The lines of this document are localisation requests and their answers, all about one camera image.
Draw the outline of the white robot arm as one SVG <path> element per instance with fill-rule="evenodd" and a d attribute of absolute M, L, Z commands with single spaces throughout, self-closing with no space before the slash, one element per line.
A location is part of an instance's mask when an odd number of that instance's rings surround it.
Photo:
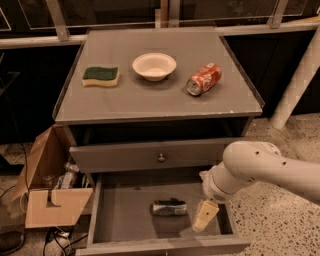
<path fill-rule="evenodd" d="M 228 145 L 222 162 L 201 171 L 205 196 L 195 215 L 192 230 L 202 232 L 239 190 L 259 182 L 270 183 L 320 204 L 320 165 L 285 158 L 272 143 L 238 141 Z"/>

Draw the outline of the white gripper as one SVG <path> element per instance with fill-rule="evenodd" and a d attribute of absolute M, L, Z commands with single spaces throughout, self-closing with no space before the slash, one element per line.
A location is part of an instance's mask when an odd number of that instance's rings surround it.
<path fill-rule="evenodd" d="M 225 168 L 211 168 L 201 171 L 202 190 L 208 200 L 201 200 L 193 221 L 194 232 L 204 231 L 219 212 L 218 204 L 225 204 L 234 194 L 224 190 L 224 182 L 229 178 Z"/>

